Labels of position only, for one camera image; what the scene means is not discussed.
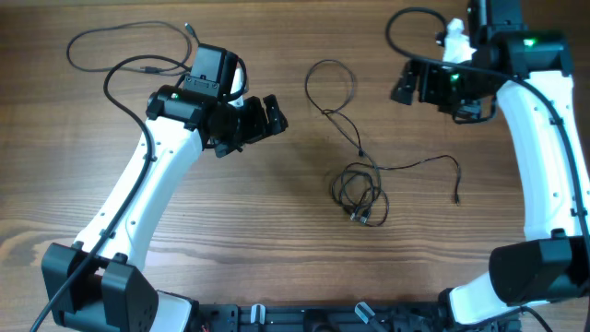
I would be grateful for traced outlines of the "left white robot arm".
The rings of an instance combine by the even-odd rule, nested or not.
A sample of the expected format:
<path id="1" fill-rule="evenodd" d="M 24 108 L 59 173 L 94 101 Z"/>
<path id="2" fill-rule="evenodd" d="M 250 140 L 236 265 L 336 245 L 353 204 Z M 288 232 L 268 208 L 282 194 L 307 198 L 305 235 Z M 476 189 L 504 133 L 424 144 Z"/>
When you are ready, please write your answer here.
<path id="1" fill-rule="evenodd" d="M 197 301 L 156 290 L 143 268 L 172 194 L 203 151 L 225 157 L 287 129 L 277 99 L 247 97 L 247 80 L 240 56 L 203 44 L 176 84 L 150 96 L 136 150 L 99 213 L 42 258 L 43 316 L 77 331 L 207 330 Z"/>

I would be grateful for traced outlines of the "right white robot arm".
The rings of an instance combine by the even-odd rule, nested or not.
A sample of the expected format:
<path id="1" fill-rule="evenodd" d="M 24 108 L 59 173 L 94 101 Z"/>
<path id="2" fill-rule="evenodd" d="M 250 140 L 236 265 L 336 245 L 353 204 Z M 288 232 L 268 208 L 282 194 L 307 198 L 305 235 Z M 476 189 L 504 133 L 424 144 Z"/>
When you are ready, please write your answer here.
<path id="1" fill-rule="evenodd" d="M 488 270 L 442 293 L 440 325 L 507 328 L 538 305 L 589 293 L 589 176 L 575 124 L 572 58 L 564 35 L 530 30 L 516 1 L 472 1 L 443 22 L 440 60 L 407 55 L 391 97 L 436 105 L 459 125 L 502 112 L 525 198 L 525 240 L 496 248 Z"/>

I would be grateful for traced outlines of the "black mounting rail base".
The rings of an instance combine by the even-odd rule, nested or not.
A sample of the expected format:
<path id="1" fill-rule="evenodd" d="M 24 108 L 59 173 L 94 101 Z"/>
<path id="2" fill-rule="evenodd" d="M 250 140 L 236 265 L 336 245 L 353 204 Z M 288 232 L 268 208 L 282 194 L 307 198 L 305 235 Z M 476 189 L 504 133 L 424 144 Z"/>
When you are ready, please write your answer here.
<path id="1" fill-rule="evenodd" d="M 443 302 L 359 302 L 349 306 L 251 306 L 201 304 L 163 292 L 162 299 L 178 300 L 171 310 L 155 314 L 151 331 L 486 331 L 520 332 L 517 314 L 503 314 L 474 325 L 453 321 Z"/>

